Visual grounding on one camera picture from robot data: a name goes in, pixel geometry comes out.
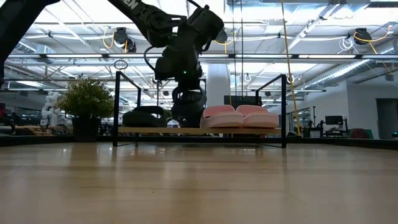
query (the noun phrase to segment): floor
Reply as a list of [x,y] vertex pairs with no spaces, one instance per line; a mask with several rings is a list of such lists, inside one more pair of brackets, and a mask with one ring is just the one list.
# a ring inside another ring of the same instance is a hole
[[0,148],[0,223],[397,223],[398,151]]

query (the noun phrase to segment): white column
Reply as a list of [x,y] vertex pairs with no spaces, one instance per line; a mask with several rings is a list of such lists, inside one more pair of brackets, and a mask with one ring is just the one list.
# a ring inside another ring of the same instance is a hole
[[210,64],[207,71],[207,106],[224,105],[224,96],[230,94],[227,64]]

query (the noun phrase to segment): plant pot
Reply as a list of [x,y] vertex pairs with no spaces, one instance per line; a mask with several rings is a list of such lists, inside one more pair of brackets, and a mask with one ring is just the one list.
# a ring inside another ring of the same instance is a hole
[[73,133],[77,142],[96,142],[100,119],[98,118],[73,118]]

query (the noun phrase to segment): white robot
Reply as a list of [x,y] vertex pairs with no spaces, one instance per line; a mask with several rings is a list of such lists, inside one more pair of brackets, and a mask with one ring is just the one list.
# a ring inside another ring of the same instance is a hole
[[58,125],[58,117],[60,109],[54,109],[54,105],[57,102],[60,94],[58,92],[49,92],[49,95],[45,97],[45,104],[42,108],[42,120],[41,126],[56,126]]

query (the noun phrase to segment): potted plant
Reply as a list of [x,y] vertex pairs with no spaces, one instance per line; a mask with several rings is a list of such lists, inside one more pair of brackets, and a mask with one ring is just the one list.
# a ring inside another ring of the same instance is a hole
[[71,82],[68,90],[57,101],[57,108],[73,115],[75,140],[94,142],[98,135],[101,118],[113,115],[114,101],[105,82],[79,78]]

